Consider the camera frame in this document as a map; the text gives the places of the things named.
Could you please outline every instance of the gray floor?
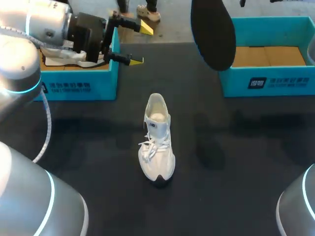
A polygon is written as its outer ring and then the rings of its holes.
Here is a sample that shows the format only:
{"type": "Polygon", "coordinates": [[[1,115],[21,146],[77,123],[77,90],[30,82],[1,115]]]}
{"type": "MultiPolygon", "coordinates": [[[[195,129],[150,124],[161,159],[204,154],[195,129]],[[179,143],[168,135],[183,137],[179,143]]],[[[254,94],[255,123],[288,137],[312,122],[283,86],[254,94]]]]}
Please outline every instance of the gray floor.
{"type": "MultiPolygon", "coordinates": [[[[278,2],[269,0],[247,0],[241,8],[239,0],[223,0],[232,17],[248,16],[311,16],[315,20],[315,3],[278,2]]],[[[107,18],[111,10],[117,9],[115,0],[70,0],[75,12],[107,18]]],[[[145,0],[129,0],[130,12],[135,12],[137,5],[145,0]]],[[[190,30],[191,0],[158,0],[158,11],[161,13],[159,24],[150,24],[155,29],[155,35],[150,37],[140,35],[130,30],[121,33],[123,43],[170,43],[192,42],[190,30]]]]}

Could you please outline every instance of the logo on box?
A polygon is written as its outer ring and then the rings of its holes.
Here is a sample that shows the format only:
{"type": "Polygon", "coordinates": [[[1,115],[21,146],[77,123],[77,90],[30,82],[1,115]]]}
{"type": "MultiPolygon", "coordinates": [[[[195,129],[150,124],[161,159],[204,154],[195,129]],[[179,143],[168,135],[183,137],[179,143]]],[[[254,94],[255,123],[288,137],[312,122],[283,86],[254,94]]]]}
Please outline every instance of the logo on box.
{"type": "Polygon", "coordinates": [[[265,86],[267,77],[253,77],[248,85],[249,89],[262,89],[265,86]]]}

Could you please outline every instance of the shoe logo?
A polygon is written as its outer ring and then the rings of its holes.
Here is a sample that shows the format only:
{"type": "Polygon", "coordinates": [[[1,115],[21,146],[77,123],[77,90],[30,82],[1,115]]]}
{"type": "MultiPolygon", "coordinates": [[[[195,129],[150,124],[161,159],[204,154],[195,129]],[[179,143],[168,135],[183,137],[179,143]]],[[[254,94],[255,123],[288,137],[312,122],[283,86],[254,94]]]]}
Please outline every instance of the shoe logo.
{"type": "Polygon", "coordinates": [[[153,123],[150,123],[149,126],[152,126],[153,128],[157,128],[157,125],[153,123]]]}

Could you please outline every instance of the blue cardboard box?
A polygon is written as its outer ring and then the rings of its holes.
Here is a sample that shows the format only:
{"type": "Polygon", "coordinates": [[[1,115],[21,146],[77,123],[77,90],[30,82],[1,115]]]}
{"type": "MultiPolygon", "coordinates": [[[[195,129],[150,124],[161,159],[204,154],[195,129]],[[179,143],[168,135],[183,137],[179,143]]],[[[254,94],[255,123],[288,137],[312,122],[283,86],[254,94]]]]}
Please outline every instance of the blue cardboard box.
{"type": "MultiPolygon", "coordinates": [[[[120,52],[117,29],[112,50],[120,52]]],[[[42,71],[42,89],[49,101],[115,100],[118,62],[110,60],[108,70],[42,71]]]]}
{"type": "Polygon", "coordinates": [[[298,47],[305,66],[231,67],[220,72],[225,97],[315,95],[315,66],[307,49],[315,34],[310,17],[233,18],[238,47],[298,47]]]}

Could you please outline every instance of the black mat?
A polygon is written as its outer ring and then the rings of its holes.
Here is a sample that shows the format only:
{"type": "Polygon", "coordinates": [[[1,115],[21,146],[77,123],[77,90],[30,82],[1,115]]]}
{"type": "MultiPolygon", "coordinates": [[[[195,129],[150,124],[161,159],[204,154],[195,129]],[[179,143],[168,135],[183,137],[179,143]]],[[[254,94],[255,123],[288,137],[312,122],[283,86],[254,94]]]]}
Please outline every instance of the black mat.
{"type": "MultiPolygon", "coordinates": [[[[53,135],[40,165],[77,189],[89,236],[278,236],[276,203],[314,159],[315,98],[223,99],[194,44],[123,45],[145,57],[121,66],[115,102],[51,102],[53,135]],[[176,170],[155,189],[138,163],[152,92],[172,116],[176,170]]],[[[32,103],[0,124],[0,140],[29,157],[46,118],[32,103]]]]}

